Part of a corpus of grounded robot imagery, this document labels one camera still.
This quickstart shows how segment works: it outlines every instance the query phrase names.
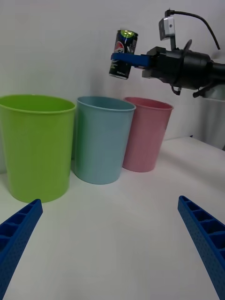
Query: plastic cup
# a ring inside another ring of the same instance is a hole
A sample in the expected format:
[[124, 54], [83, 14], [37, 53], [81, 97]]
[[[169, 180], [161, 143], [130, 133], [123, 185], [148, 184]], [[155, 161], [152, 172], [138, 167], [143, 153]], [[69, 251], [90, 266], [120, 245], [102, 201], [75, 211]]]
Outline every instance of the plastic cup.
[[75, 105], [38, 95], [0, 98], [9, 190], [24, 202], [48, 202], [69, 185]]
[[151, 99], [127, 97], [136, 105], [123, 167], [135, 172], [154, 169], [173, 107]]
[[78, 98], [72, 164], [77, 177], [94, 184], [119, 178], [134, 110], [114, 98]]

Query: pepsi can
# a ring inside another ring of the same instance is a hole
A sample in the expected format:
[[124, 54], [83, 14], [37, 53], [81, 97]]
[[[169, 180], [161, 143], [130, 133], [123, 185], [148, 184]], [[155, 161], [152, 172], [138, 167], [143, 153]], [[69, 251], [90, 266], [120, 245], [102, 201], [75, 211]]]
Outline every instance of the pepsi can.
[[[118, 30], [114, 53], [135, 53], [138, 34], [129, 30]], [[131, 65], [121, 61], [112, 60], [109, 75], [128, 79]]]

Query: cup rim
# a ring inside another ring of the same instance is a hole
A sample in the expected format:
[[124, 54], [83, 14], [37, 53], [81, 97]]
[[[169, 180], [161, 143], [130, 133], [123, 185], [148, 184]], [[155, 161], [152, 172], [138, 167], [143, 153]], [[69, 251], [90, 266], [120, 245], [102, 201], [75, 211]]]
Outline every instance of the cup rim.
[[[129, 102], [128, 99], [144, 99], [144, 100], [151, 100], [154, 102], [158, 102], [158, 103], [162, 103], [162, 104], [166, 104], [167, 106], [169, 106], [168, 108], [160, 108], [160, 107], [151, 107], [151, 106], [146, 106], [146, 105], [141, 105], [141, 104], [134, 104], [133, 102]], [[150, 98], [143, 98], [143, 97], [125, 97], [124, 98], [125, 101], [134, 104], [136, 107], [144, 107], [144, 108], [148, 108], [148, 109], [153, 109], [153, 110], [157, 110], [157, 111], [172, 111], [174, 109], [174, 106], [172, 106], [171, 104], [168, 104], [166, 102], [163, 101], [158, 101], [158, 100], [154, 100], [154, 99], [150, 99]]]
[[45, 97], [45, 98], [54, 98], [54, 99], [60, 99], [62, 100], [63, 102], [69, 102], [71, 104], [74, 105], [74, 107], [72, 108], [69, 108], [69, 109], [65, 109], [65, 110], [61, 110], [61, 111], [32, 111], [32, 110], [25, 110], [25, 109], [20, 109], [20, 108], [13, 108], [13, 107], [9, 107], [9, 106], [6, 106], [6, 105], [3, 105], [0, 103], [0, 107], [3, 107], [5, 109], [8, 109], [8, 110], [11, 110], [11, 111], [14, 111], [14, 112], [20, 112], [20, 113], [34, 113], [34, 114], [58, 114], [58, 113], [68, 113], [68, 112], [72, 112], [75, 110], [76, 108], [76, 105], [69, 101], [69, 100], [66, 100], [66, 99], [63, 99], [63, 98], [60, 98], [60, 97], [55, 97], [55, 96], [46, 96], [46, 95], [39, 95], [39, 94], [12, 94], [12, 95], [5, 95], [5, 96], [1, 96], [0, 97], [0, 100], [3, 99], [3, 98], [10, 98], [10, 97], [16, 97], [16, 96], [30, 96], [30, 97]]
[[[121, 102], [127, 102], [129, 103], [130, 105], [133, 106], [133, 108], [128, 108], [128, 109], [114, 109], [114, 108], [105, 108], [105, 107], [100, 107], [100, 106], [95, 106], [95, 105], [91, 105], [91, 104], [87, 104], [87, 103], [84, 103], [81, 101], [82, 98], [108, 98], [108, 99], [111, 99], [111, 100], [117, 100], [117, 101], [121, 101]], [[100, 110], [104, 110], [104, 111], [111, 111], [111, 112], [131, 112], [131, 111], [134, 111], [136, 109], [136, 106], [133, 104], [133, 103], [130, 103], [128, 101], [124, 101], [124, 100], [121, 100], [121, 99], [117, 99], [117, 98], [112, 98], [112, 97], [104, 97], [104, 96], [81, 96], [81, 97], [78, 97], [77, 98], [77, 102], [84, 105], [84, 106], [88, 106], [88, 107], [91, 107], [91, 108], [95, 108], [95, 109], [100, 109]]]

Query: black cable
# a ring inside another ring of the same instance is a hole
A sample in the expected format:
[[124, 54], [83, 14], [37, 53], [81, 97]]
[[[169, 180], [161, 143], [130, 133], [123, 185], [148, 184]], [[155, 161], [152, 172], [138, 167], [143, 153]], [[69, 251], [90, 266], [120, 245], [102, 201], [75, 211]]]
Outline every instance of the black cable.
[[217, 38], [216, 38], [215, 34], [213, 33], [213, 31], [212, 31], [211, 27], [209, 26], [209, 24], [205, 21], [205, 19], [203, 19], [199, 15], [195, 15], [195, 14], [191, 14], [191, 13], [186, 13], [184, 11], [176, 11], [176, 10], [170, 10], [169, 9], [169, 10], [167, 10], [165, 12], [165, 16], [170, 16], [170, 15], [188, 15], [190, 17], [193, 17], [193, 18], [201, 20], [207, 26], [208, 30], [210, 31], [210, 33], [211, 33], [211, 35], [212, 35], [212, 37], [214, 39], [214, 42], [217, 45], [218, 50], [220, 50], [220, 46], [219, 46], [219, 43], [217, 41]]

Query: pink cup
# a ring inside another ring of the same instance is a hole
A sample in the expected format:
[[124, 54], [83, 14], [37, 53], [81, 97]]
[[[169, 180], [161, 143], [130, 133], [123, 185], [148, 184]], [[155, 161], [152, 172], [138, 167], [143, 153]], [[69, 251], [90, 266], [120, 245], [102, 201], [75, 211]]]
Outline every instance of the pink cup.
[[124, 99], [136, 106], [123, 161], [125, 169], [148, 172], [154, 169], [173, 107], [145, 98]]

